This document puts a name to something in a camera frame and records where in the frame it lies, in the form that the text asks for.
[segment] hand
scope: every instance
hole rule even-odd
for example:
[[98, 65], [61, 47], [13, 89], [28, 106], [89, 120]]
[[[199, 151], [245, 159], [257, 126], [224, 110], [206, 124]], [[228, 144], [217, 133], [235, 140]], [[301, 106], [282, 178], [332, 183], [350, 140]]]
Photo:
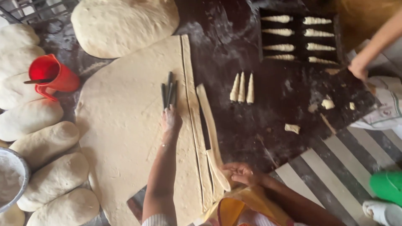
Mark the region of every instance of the hand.
[[169, 108], [165, 108], [165, 110], [162, 111], [162, 129], [164, 132], [179, 132], [182, 124], [183, 120], [173, 105], [170, 105]]
[[351, 64], [348, 67], [349, 71], [352, 72], [352, 74], [362, 80], [363, 82], [367, 81], [368, 77], [368, 71], [364, 66], [362, 66], [360, 63], [356, 62], [355, 60], [352, 60]]
[[262, 174], [258, 171], [253, 171], [247, 163], [232, 162], [221, 167], [222, 170], [232, 173], [232, 180], [243, 183], [247, 186], [259, 185], [262, 179]]

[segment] red plastic pitcher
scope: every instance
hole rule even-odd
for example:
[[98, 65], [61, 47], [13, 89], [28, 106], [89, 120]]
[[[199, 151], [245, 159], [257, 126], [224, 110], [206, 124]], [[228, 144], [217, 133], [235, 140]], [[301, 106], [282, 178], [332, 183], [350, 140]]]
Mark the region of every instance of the red plastic pitcher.
[[31, 80], [51, 78], [53, 81], [35, 85], [35, 90], [42, 96], [57, 101], [57, 98], [46, 92], [47, 88], [57, 91], [72, 92], [78, 89], [80, 79], [67, 66], [60, 63], [53, 54], [36, 58], [29, 67]]

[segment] green object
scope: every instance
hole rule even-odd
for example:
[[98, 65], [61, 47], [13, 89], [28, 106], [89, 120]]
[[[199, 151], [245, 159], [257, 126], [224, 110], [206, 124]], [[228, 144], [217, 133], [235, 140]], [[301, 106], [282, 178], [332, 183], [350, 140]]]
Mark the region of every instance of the green object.
[[380, 172], [370, 178], [370, 187], [381, 199], [402, 206], [402, 172]]

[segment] baker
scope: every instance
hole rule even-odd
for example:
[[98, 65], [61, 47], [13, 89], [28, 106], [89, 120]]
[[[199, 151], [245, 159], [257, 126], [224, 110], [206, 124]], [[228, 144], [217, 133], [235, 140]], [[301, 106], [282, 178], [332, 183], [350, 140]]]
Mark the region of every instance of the baker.
[[[176, 144], [182, 124], [173, 105], [162, 111], [164, 132], [148, 177], [143, 226], [177, 225], [173, 191]], [[324, 208], [246, 163], [229, 163], [221, 170], [229, 171], [233, 181], [246, 187], [226, 193], [220, 204], [214, 205], [215, 209], [207, 211], [202, 226], [344, 226]]]

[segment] striped floor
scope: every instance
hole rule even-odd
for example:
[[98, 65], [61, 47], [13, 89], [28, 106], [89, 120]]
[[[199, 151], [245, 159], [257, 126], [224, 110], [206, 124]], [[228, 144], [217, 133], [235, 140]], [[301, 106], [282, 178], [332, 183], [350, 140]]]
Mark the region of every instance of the striped floor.
[[370, 176], [402, 168], [402, 140], [392, 131], [346, 128], [319, 141], [271, 176], [342, 219], [347, 226], [374, 226], [361, 205], [372, 199]]

